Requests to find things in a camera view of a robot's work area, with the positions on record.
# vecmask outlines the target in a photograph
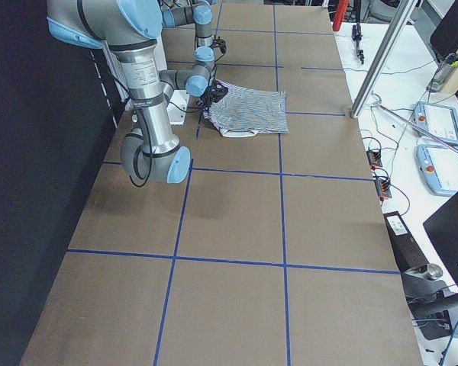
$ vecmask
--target striped cloth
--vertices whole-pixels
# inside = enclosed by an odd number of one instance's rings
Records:
[[[219,81],[229,89],[213,103],[204,117],[225,137],[248,137],[258,133],[288,133],[284,91],[259,91]]]

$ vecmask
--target label sticker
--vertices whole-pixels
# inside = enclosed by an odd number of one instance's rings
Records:
[[[160,81],[154,59],[140,63],[122,63],[121,65],[129,88],[142,89]]]
[[[387,217],[387,221],[389,222],[392,230],[394,230],[395,235],[399,236],[407,234],[404,224],[397,215]]]

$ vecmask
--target blue and white device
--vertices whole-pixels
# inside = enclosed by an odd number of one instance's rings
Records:
[[[419,166],[434,194],[453,196],[458,192],[458,155],[444,146],[418,145]]]
[[[458,146],[456,109],[419,101],[414,109],[414,123],[451,146]]]

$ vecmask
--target dark wall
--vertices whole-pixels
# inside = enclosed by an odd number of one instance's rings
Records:
[[[114,132],[95,65],[46,2],[0,0],[0,365],[18,364]],[[109,97],[118,94],[106,79]]]

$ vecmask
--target blue joint cap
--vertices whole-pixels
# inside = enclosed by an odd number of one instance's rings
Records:
[[[175,18],[173,17],[173,13],[171,9],[167,9],[163,11],[163,23],[167,28],[174,28],[175,27]]]
[[[141,36],[153,40],[161,35],[163,16],[158,2],[151,0],[115,0],[129,25]]]
[[[199,5],[193,11],[193,20],[196,24],[206,25],[212,22],[212,10],[210,6]]]
[[[215,60],[214,51],[207,46],[197,47],[195,50],[195,59],[201,63],[211,63]]]
[[[181,146],[171,161],[166,176],[166,183],[181,183],[190,169],[190,150]]]
[[[207,79],[200,75],[190,76],[185,83],[185,89],[187,93],[193,95],[194,97],[200,97],[202,94],[204,94],[207,87]]]
[[[100,50],[103,47],[103,43],[99,40],[80,33],[77,30],[71,29],[66,25],[62,25],[54,19],[47,17],[47,23],[49,32],[57,40],[69,44],[74,44],[75,46],[95,48],[97,50]]]

